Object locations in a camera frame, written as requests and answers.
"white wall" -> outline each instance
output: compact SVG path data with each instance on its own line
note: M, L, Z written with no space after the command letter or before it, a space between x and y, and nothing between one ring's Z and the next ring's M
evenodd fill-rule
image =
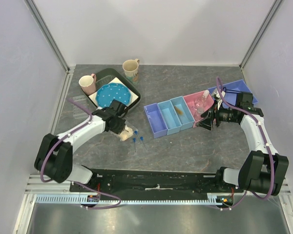
M12 233L64 70L23 0L0 0L0 234Z
M273 0L35 0L69 65L239 64Z
M267 132L281 155L289 157L286 175L293 194L293 0L285 0L245 68L259 99Z

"food item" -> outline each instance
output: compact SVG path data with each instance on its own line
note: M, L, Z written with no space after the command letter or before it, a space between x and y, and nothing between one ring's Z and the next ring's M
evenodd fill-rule
M177 114L179 115L183 115L184 113L182 112L182 110L180 110L178 107L174 106L175 111L177 112Z

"blue bin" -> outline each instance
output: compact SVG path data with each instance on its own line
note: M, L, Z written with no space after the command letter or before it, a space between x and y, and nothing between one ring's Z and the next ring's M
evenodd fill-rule
M231 82L231 83L224 84L224 87L226 87L226 89L236 91L236 93L226 93L226 95L225 95L225 100L232 105L235 105L236 94L239 93L239 91L251 93L250 89L248 88L248 86L246 85L246 83L242 79ZM215 88L216 88L216 86L209 88L209 93L211 94ZM258 101L253 96L253 104L255 105L256 103L258 103Z
M154 138L167 135L167 126L156 103L144 106L147 119L151 125Z
M167 135L171 135L180 131L181 122L177 113L172 106L171 101L163 101L158 103L158 107L162 113L166 126L168 128Z
M181 97L175 97L170 100L177 116L181 122L181 128L180 131L192 128L194 125L194 118L189 110L189 107L186 104L186 101L184 100L183 96Z

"storage bin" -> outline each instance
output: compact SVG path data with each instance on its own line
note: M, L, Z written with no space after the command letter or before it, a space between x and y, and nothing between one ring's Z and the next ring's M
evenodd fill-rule
M224 87L226 87L227 90L229 90L226 95L225 95L225 100L227 102L229 102L230 104L232 105L235 105L235 100L236 100L236 94L239 93L240 91L241 92L250 92L250 89L248 88L248 86L246 85L246 83L241 79L241 80L237 80L237 81L234 81L234 82L231 82L231 83L227 83L227 84L224 84ZM209 88L209 93L211 94L214 89L216 88L215 87L212 87L212 88ZM253 104L256 104L258 103L257 99L253 96ZM228 106L226 104L223 103L223 107L224 108L228 108Z
M190 94L190 95L186 95L184 96L184 99L187 103L187 106L189 107L189 110L192 114L192 116L194 117L194 113L196 111L195 107L194 107L194 101L196 98L198 98L199 96L203 95L204 91L195 93L195 94ZM204 111L207 111L212 105L214 104L214 99L211 97L211 95L209 94L207 99L206 99L206 107L204 108ZM200 118L198 120L194 119L194 124L193 127L196 127L196 124L201 121L203 118Z
M156 103L145 106L145 113L151 125L154 138L167 135L167 126L164 122L161 111Z
M177 113L172 106L171 101L163 101L158 103L158 107L162 113L164 121L167 126L167 135L174 134L180 131L181 122L177 116Z
M192 128L194 124L194 118L184 100L183 96L172 98L171 103L177 113L177 116L181 122L180 131Z

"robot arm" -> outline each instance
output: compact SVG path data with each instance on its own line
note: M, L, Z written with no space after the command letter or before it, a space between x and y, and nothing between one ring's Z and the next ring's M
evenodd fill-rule
M92 117L89 117L71 130L57 136L52 134L44 136L35 161L35 168L41 171L43 161L51 148L61 138L67 136L52 152L45 165L44 175L49 176L58 183L62 183L65 180L78 181L83 184L88 183L92 177L92 172L84 166L73 164L73 153L89 139L102 132L111 131L121 140L131 137L133 135L132 129L128 128L125 120L120 118L125 107L121 102L114 100L110 107L96 110L92 113Z
M247 138L250 149L248 158L240 170L225 167L220 168L220 170L217 171L220 184L233 184L239 186L240 189L267 194L271 184L271 173L274 173L272 195L278 195L289 161L287 157L280 156L272 145L264 125L264 115L260 108L253 106L252 100L252 93L241 92L237 94L235 106L250 112L258 120L258 123L256 123L251 116L241 111L230 108L224 109L223 107L214 108L217 101L219 101L219 99L216 99L214 106L211 108L213 111L209 112L208 118L210 119L207 118L207 121L205 119L205 124L202 124L202 127L206 128L206 123L210 121L210 129L212 129L211 119L214 120L214 118L216 119L217 127L220 125L221 121L235 122L240 124ZM258 128L258 125L261 125L262 132ZM266 146L269 146L272 153L273 172L270 169L269 153ZM263 166L266 166L266 172L262 171Z

